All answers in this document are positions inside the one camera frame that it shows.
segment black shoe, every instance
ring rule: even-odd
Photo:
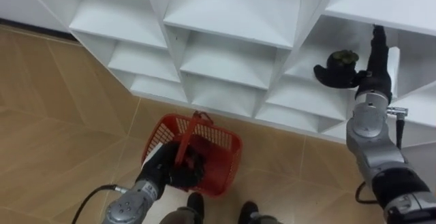
[[[259,212],[258,205],[254,202],[245,202],[244,206],[240,209],[238,224],[249,224],[251,221],[251,214]]]
[[[201,194],[191,193],[188,197],[187,206],[195,210],[201,219],[204,219],[204,200]]]

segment plastic basket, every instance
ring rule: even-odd
[[[188,145],[204,159],[204,177],[194,190],[211,197],[225,193],[238,171],[242,141],[235,133],[216,127],[204,112],[194,112],[192,118],[178,114],[167,114],[154,128],[142,154],[142,162],[158,145],[180,141],[176,165],[184,160]]]

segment white wall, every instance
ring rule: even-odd
[[[67,32],[37,0],[0,0],[0,18]]]

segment shelf compartment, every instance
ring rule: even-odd
[[[71,29],[166,49],[149,0],[82,0]]]
[[[260,108],[255,118],[292,129],[301,129],[303,131],[316,133],[320,131],[320,127],[323,126],[322,124],[326,120],[326,118],[314,114],[268,103],[265,103]]]
[[[318,82],[313,67],[326,66],[328,57],[338,50],[353,50],[359,55],[356,71],[365,70],[371,53],[372,25],[346,19],[322,16],[301,46],[296,60],[285,72],[286,75]],[[398,43],[398,32],[386,29],[388,45]],[[388,72],[392,80],[392,93],[396,97],[400,65],[400,49],[389,49]]]
[[[109,62],[110,69],[180,82],[176,67],[166,50],[119,42]]]
[[[343,121],[347,118],[350,92],[284,77],[266,102]]]
[[[221,80],[185,74],[189,100],[195,106],[252,117],[262,92],[258,89]]]
[[[290,49],[300,0],[171,0],[164,22]]]
[[[332,0],[326,14],[436,35],[436,0]]]
[[[163,97],[184,103],[188,102],[181,83],[160,78],[136,75],[130,91],[139,97]]]
[[[399,47],[399,97],[403,98],[436,84],[436,37],[401,31]]]
[[[166,50],[73,31],[73,34],[111,71],[180,82]]]
[[[407,121],[436,127],[436,86],[424,89],[397,101],[391,106],[409,108]]]
[[[192,31],[181,70],[268,89],[277,49]]]

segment white shelving unit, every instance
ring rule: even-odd
[[[38,1],[134,95],[342,143],[356,91],[313,66],[346,49],[366,69],[384,25],[404,145],[436,141],[436,0]]]

